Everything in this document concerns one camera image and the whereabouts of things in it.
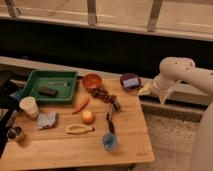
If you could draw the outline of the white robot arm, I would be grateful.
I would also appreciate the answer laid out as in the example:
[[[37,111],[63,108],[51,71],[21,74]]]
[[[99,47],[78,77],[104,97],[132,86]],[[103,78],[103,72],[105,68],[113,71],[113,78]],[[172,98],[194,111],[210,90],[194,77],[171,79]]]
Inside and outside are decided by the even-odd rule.
[[[160,73],[139,91],[139,95],[155,94],[164,104],[173,87],[184,81],[211,98],[193,145],[188,171],[213,171],[213,70],[199,68],[190,58],[166,57],[159,65]]]

